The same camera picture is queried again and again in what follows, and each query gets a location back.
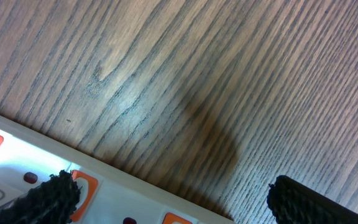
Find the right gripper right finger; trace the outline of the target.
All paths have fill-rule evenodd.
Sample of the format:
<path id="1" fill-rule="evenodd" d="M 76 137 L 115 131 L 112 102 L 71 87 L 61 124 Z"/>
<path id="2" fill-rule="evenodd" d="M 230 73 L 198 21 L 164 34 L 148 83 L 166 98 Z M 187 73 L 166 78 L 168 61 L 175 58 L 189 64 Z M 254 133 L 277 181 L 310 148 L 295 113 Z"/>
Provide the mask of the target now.
<path id="1" fill-rule="evenodd" d="M 269 185 L 267 205 L 278 224 L 358 224 L 358 214 L 280 175 Z"/>

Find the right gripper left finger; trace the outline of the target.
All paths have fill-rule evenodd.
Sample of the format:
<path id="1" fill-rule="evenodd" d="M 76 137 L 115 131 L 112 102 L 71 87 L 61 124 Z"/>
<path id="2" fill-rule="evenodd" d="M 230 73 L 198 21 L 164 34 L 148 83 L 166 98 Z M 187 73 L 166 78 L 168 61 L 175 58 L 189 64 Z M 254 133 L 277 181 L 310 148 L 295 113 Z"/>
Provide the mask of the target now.
<path id="1" fill-rule="evenodd" d="M 80 188 L 69 172 L 61 170 L 50 180 L 0 206 L 0 224 L 67 224 L 80 201 Z"/>

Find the white power strip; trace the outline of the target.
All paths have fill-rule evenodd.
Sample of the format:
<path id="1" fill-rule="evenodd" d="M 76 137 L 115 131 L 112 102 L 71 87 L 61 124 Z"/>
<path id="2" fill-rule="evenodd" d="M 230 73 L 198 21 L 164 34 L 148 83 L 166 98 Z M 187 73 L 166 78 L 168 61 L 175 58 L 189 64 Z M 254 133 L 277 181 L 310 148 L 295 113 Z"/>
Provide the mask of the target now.
<path id="1" fill-rule="evenodd" d="M 0 116 L 0 206 L 50 175 L 80 190 L 71 223 L 227 223 L 228 219 Z"/>

